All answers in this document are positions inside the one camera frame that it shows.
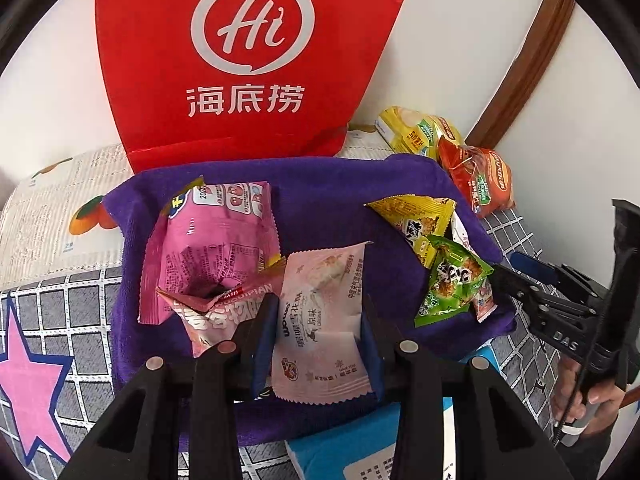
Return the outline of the pale pink snack packet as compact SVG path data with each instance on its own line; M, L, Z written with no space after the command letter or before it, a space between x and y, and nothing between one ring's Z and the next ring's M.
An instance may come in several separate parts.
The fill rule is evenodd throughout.
M278 398L321 405L372 391L358 349L366 247L360 243L288 256L271 362Z

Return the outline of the white red snack packet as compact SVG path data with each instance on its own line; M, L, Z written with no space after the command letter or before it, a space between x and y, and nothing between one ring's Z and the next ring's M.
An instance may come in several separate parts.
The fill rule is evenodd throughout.
M476 251L470 243L468 232L466 232L465 226L457 214L452 215L450 226L452 240L476 256ZM496 310L497 305L495 304L494 296L492 296L491 284L488 278L484 279L484 282L472 298L472 305L476 320L479 323L483 323Z

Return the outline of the pink red snack packet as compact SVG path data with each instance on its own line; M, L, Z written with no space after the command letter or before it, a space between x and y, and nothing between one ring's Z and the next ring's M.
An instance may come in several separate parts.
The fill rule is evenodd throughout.
M212 299L168 292L159 287L157 297L181 318L192 344L194 358L218 342L230 340L238 326L256 318L267 294L280 295L286 259L280 258L244 283Z

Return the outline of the green snack packet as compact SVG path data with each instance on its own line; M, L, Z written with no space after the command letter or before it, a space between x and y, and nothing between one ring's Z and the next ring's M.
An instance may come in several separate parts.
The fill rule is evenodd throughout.
M427 292L422 300L414 327L448 320L469 309L469 303L494 270L474 252L447 237L427 237L435 248Z

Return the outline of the blue tissue box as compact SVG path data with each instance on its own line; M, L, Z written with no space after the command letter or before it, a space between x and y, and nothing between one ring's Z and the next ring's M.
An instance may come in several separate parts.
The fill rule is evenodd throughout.
M302 479L388 479L400 405L391 403L348 424L285 442Z

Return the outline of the orange chips bag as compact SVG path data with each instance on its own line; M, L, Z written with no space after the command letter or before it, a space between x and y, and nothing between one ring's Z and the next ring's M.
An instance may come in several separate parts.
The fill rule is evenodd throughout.
M515 206L512 170L497 152L440 138L438 154L477 218Z

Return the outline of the yellow snack packet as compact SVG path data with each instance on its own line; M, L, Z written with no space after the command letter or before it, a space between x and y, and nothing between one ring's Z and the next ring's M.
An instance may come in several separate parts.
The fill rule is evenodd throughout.
M404 237L422 266L429 269L436 255L430 236L445 234L457 203L447 197L402 194L380 198L367 206Z

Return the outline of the large pink snack packet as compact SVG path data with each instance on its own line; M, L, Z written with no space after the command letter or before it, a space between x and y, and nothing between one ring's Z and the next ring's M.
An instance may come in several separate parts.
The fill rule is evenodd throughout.
M170 199L146 242L138 322L160 325L172 310L156 294L206 297L245 282L280 258L266 181L195 179Z

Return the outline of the purple towel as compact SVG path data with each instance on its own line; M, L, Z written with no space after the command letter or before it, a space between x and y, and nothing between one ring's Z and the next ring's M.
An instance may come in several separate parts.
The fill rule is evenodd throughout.
M383 160L302 157L157 168L125 181L104 200L124 236L122 282L110 333L116 389L126 385L150 356L171 362L190 356L190 340L178 318L157 326L142 325L138 301L144 250L160 211L196 178L208 183L269 183L271 209L285 254L366 244L364 292L378 315L438 356L460 360L489 339L514 329L515 309L507 299L500 300L483 322L464 312L424 327L413 324L426 291L426 270L401 235L371 210L371 202L400 194L449 197L480 258L490 264L502 259L500 248L434 160L413 155Z

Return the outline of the yellow chips bag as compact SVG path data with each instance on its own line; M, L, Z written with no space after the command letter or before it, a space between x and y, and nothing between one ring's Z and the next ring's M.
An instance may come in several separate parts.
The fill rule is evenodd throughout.
M438 160L438 141L462 145L457 128L442 116L423 114L391 106L378 114L374 126L395 153L420 155Z

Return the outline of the pink star sticker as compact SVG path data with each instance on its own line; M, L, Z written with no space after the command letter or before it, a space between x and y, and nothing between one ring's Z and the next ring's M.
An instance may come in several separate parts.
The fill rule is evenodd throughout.
M70 460L72 449L54 412L72 363L71 356L47 356L30 351L13 298L7 296L1 391L10 402L26 464L32 461L40 446L63 464Z

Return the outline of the fruit print mat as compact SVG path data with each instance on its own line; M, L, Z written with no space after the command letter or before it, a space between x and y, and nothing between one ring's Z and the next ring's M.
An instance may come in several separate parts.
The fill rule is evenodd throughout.
M92 280L121 266L124 236L102 200L133 175L113 145L22 181L1 211L1 289Z

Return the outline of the red paper shopping bag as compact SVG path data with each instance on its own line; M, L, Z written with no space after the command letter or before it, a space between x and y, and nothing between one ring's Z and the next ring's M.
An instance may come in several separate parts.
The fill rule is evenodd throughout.
M96 0L131 168L332 156L404 0Z

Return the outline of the brown wooden door frame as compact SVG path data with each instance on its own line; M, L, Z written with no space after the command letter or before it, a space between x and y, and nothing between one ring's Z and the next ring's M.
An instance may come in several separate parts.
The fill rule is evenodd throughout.
M544 76L574 9L574 0L541 0L521 49L466 142L481 148L498 145Z

